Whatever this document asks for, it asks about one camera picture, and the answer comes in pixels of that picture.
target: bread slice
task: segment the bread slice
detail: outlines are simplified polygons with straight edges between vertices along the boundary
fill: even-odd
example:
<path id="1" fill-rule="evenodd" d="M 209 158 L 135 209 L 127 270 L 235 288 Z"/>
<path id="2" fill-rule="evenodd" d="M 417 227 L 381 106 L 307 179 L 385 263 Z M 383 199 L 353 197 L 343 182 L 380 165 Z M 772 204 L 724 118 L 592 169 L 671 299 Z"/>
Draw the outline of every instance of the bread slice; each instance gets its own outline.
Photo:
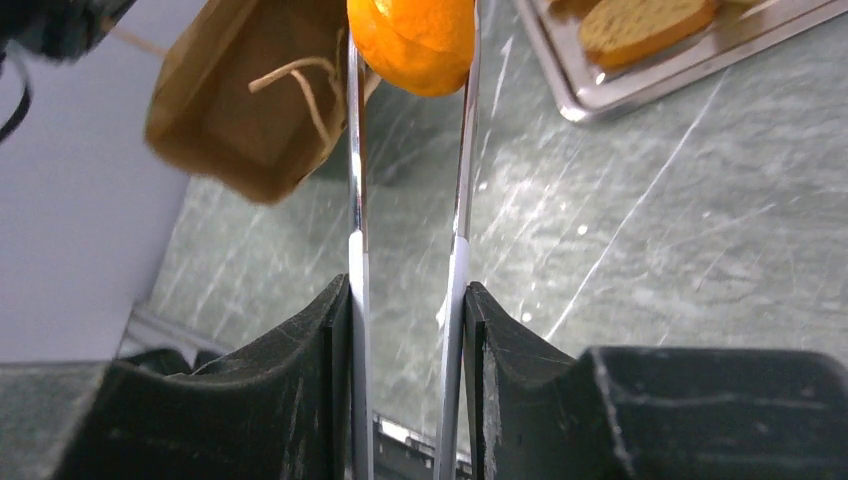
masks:
<path id="1" fill-rule="evenodd" d="M 583 20 L 600 0 L 551 0 L 548 13 L 560 20 Z"/>
<path id="2" fill-rule="evenodd" d="M 589 59 L 611 70 L 632 65 L 703 30 L 716 0 L 601 0 L 580 23 Z"/>

